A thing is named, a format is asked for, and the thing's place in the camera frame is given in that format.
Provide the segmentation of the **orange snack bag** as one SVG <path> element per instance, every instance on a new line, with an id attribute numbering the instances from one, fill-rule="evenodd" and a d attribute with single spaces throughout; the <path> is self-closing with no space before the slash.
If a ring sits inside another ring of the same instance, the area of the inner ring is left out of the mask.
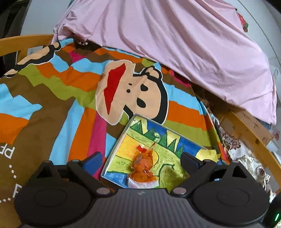
<path id="1" fill-rule="evenodd" d="M 156 177 L 151 171 L 153 167 L 153 149 L 156 142 L 154 142 L 148 149 L 138 145 L 134 158 L 131 162 L 130 168 L 132 173 L 128 176 L 135 182 L 145 183 L 154 182 Z"/>

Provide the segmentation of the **floral patterned bedsheet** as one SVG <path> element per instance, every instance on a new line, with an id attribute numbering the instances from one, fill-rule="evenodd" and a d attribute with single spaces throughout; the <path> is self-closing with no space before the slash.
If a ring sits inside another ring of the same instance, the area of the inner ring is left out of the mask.
<path id="1" fill-rule="evenodd" d="M 269 201 L 273 201 L 276 193 L 272 191 L 269 184 L 270 175 L 266 173 L 262 163 L 254 156 L 252 151 L 239 139 L 229 135 L 219 124 L 219 120 L 210 110 L 210 104 L 206 99 L 201 99 L 204 108 L 208 111 L 216 128 L 219 139 L 228 161 L 238 160 L 248 170 L 252 177 L 262 186 L 269 195 Z"/>

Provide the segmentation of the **colourful painted tray box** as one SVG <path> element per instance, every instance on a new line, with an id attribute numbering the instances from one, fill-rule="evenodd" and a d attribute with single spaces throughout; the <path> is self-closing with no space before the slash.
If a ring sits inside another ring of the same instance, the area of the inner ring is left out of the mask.
<path id="1" fill-rule="evenodd" d="M 133 181 L 128 176 L 132 173 L 130 165 L 137 146 L 148 149 L 154 142 L 151 171 L 157 180 L 145 183 Z M 208 150 L 153 120 L 134 115 L 110 152 L 100 179 L 112 189 L 165 188 L 171 191 L 189 177 L 181 166 L 183 152 L 199 160 L 210 159 L 218 165 L 223 164 L 216 150 Z"/>

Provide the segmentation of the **colourful cartoon monkey blanket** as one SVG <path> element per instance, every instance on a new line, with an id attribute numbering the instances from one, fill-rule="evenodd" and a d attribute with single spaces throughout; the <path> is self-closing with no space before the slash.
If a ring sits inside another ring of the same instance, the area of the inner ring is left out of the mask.
<path id="1" fill-rule="evenodd" d="M 24 182 L 44 160 L 65 164 L 85 159 L 96 151 L 106 159 L 134 109 L 119 113 L 116 124 L 96 108 L 96 90 L 110 61 L 128 60 L 135 73 L 154 66 L 162 75 L 149 93 L 160 92 L 167 102 L 161 114 L 172 133 L 157 133 L 142 125 L 143 133 L 156 136 L 170 151 L 186 151 L 176 133 L 208 149 L 221 161 L 226 154 L 205 105 L 191 83 L 157 62 L 95 44 L 79 45 L 72 38 L 37 51 L 1 76 L 1 227 L 18 227 L 13 201 Z"/>

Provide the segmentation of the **pink draped sheet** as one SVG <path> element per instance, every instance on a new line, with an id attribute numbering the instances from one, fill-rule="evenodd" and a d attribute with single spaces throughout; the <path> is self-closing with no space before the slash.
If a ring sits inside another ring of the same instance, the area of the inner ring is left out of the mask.
<path id="1" fill-rule="evenodd" d="M 70 36 L 154 60 L 253 117 L 277 122 L 269 60 L 224 1 L 74 1 L 53 39 Z"/>

